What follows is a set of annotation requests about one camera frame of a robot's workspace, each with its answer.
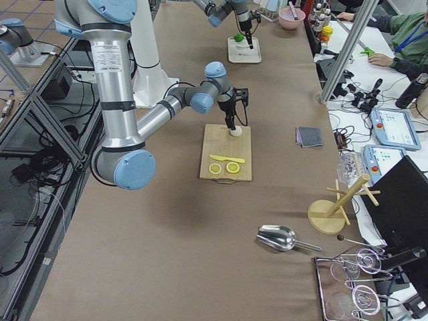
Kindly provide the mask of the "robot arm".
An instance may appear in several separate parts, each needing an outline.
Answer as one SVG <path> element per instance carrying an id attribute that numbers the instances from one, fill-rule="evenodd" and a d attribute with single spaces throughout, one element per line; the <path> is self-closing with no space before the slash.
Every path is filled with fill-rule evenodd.
<path id="1" fill-rule="evenodd" d="M 253 20 L 260 23 L 261 17 L 257 11 L 252 11 L 248 8 L 246 1 L 223 1 L 220 5 L 216 5 L 213 1 L 206 0 L 195 0 L 193 3 L 204 11 L 205 15 L 208 17 L 209 23 L 213 27 L 220 26 L 230 13 L 234 13 L 240 34 L 246 38 L 249 48 L 253 49 L 252 23 Z"/>
<path id="2" fill-rule="evenodd" d="M 112 185 L 137 190 L 156 162 L 146 140 L 183 108 L 204 114 L 218 105 L 233 128 L 237 89 L 221 62 L 198 86 L 182 87 L 162 70 L 147 1 L 56 1 L 57 30 L 90 43 L 105 134 L 92 167 Z"/>

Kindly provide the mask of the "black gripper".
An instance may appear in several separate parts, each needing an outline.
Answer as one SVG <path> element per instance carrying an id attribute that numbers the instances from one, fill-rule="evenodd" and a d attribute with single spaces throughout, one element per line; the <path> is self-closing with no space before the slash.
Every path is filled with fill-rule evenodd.
<path id="1" fill-rule="evenodd" d="M 251 35 L 252 19 L 239 19 L 239 30 L 244 34 L 248 46 L 253 49 L 253 40 Z"/>
<path id="2" fill-rule="evenodd" d="M 225 123 L 228 129 L 235 130 L 235 100 L 232 98 L 223 102 L 218 101 L 217 103 L 220 109 L 225 113 Z"/>

